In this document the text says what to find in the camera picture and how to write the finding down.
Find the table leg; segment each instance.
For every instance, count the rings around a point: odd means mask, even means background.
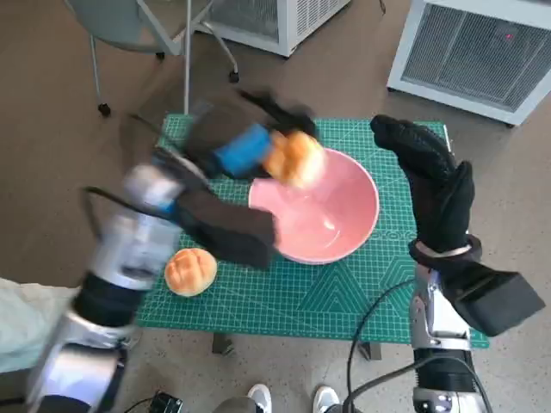
[[[381,344],[379,342],[360,342],[358,351],[367,361],[382,360]]]
[[[213,334],[213,354],[229,355],[233,351],[233,342],[226,333]]]

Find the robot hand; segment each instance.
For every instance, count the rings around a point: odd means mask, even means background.
[[[28,411],[112,408],[127,358],[121,340],[174,252],[180,228],[219,259],[268,265],[276,239],[271,214],[223,202],[209,189],[208,178],[250,174],[269,151],[271,127],[304,130],[313,123],[304,112],[280,108],[269,95],[244,95],[266,108],[271,126],[243,111],[214,107],[191,127],[181,153],[157,148],[151,163],[131,171],[125,188],[132,204],[121,202],[106,225],[80,292],[31,372]]]
[[[486,411],[468,370],[474,371],[470,327],[495,336],[544,304],[519,273],[477,263],[480,240],[467,234],[474,200],[471,164],[455,167],[449,148],[426,127],[384,115],[371,127],[375,143],[398,157],[412,194],[418,234],[410,254],[419,264],[410,303],[414,358],[446,357],[416,369],[415,410]]]

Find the floor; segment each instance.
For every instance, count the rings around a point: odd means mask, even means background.
[[[551,99],[514,130],[474,114],[385,88],[408,2],[353,4],[285,60],[231,45],[242,86],[269,85],[319,116],[370,117],[386,113],[447,124],[458,158],[474,164],[477,197],[471,228],[482,238],[485,262],[521,270],[551,300]],[[195,38],[192,108],[209,96],[230,93],[230,67],[214,41]],[[102,86],[114,115],[95,109],[90,56],[84,31],[61,1],[3,0],[0,4],[0,275],[20,282],[76,286],[94,241],[78,207],[77,189],[120,188],[125,170],[146,155],[155,137],[126,120],[139,110],[161,121],[181,111],[182,62],[121,52],[99,45]],[[549,310],[492,340],[475,363],[494,409],[551,411]],[[240,336],[236,354],[212,356],[203,333],[147,330],[133,353],[122,411],[161,388],[182,398],[192,413],[211,411],[221,400],[262,381],[273,392],[275,411],[307,412],[320,383],[344,394],[348,343]],[[360,383],[412,359],[405,346],[383,347],[384,361],[356,361]],[[16,380],[0,378],[2,394]],[[366,413],[412,411],[412,375],[365,395]]]

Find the chair leg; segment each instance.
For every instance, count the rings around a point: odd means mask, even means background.
[[[201,22],[200,23],[204,28],[206,28],[213,36],[214,38],[218,41],[218,44],[220,45],[220,47],[222,48],[222,50],[224,51],[224,53],[226,54],[226,56],[230,59],[230,61],[232,62],[232,65],[233,65],[233,71],[230,72],[230,75],[229,75],[229,79],[230,79],[230,82],[231,83],[237,83],[239,81],[239,68],[238,68],[238,62],[237,60],[233,57],[233,54],[232,52],[230,51],[230,49],[228,49],[226,43],[224,42],[224,39],[222,39],[220,37],[220,35],[218,34],[218,32],[213,28],[213,26],[211,26],[211,24],[209,22]]]
[[[102,101],[102,92],[100,91],[100,78],[97,72],[96,39],[90,35],[90,52],[92,55],[92,69],[94,71],[94,85],[96,86],[97,110],[104,118],[111,115],[111,108]]]
[[[193,30],[191,29],[191,0],[187,0],[187,15],[186,15],[186,37],[185,37],[185,72],[183,75],[184,90],[183,90],[183,112],[184,114],[189,113],[189,76],[190,76],[190,65],[191,65],[191,35]]]

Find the vent grille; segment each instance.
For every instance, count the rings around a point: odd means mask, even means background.
[[[225,0],[214,2],[209,20],[279,41],[277,0]]]
[[[297,0],[297,34],[308,35],[341,5],[341,0]]]
[[[402,79],[515,112],[551,70],[551,32],[427,5]]]

